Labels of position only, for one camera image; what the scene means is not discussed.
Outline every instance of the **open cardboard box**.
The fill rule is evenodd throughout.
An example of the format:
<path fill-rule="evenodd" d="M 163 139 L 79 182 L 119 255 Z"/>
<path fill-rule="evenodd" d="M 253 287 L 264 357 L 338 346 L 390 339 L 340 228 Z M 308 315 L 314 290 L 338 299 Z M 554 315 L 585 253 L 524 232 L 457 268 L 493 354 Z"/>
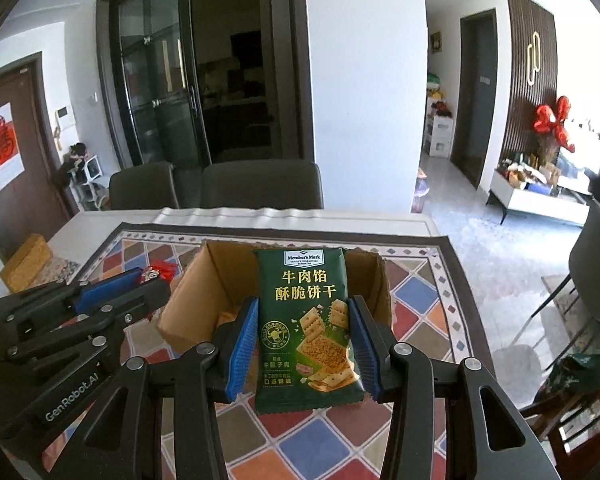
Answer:
<path fill-rule="evenodd" d="M 266 248 L 275 247 L 220 240 L 208 240 L 202 246 L 158 320 L 160 334 L 176 352 L 211 341 L 220 313 L 236 314 L 244 298 L 258 295 L 258 260 L 253 251 Z M 382 258 L 360 249 L 347 250 L 345 263 L 349 295 L 362 296 L 374 320 L 390 327 L 391 298 Z M 256 377 L 253 360 L 249 388 Z"/>

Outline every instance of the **green snack package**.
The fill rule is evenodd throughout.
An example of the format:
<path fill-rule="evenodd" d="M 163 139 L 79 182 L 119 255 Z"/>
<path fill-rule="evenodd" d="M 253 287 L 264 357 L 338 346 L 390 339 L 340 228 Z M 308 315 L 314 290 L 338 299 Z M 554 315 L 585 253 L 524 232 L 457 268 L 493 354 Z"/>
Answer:
<path fill-rule="evenodd" d="M 359 402 L 347 273 L 336 249 L 259 250 L 258 413 Z"/>

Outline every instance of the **white pillar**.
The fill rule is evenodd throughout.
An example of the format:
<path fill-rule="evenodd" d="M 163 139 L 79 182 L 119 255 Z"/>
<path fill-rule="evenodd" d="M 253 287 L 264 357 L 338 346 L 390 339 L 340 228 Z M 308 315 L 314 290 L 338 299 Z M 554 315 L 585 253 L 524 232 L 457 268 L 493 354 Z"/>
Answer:
<path fill-rule="evenodd" d="M 409 212 L 427 75 L 424 0 L 306 0 L 328 209 Z"/>

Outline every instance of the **door handle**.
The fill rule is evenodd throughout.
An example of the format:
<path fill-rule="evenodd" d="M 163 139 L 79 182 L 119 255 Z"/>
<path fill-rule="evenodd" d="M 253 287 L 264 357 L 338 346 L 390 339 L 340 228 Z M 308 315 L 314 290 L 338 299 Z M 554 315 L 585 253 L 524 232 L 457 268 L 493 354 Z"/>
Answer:
<path fill-rule="evenodd" d="M 196 90 L 193 86 L 189 87 L 189 102 L 191 103 L 191 110 L 193 111 L 193 116 L 198 118 L 198 101 L 196 99 Z"/>

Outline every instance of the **picture frame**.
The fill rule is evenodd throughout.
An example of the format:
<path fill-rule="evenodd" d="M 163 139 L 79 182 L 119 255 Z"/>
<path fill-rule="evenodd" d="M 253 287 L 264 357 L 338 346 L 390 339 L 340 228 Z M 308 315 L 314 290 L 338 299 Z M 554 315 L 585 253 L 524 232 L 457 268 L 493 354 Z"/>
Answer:
<path fill-rule="evenodd" d="M 434 32 L 430 36 L 431 42 L 431 53 L 435 54 L 436 52 L 442 51 L 442 32 Z"/>

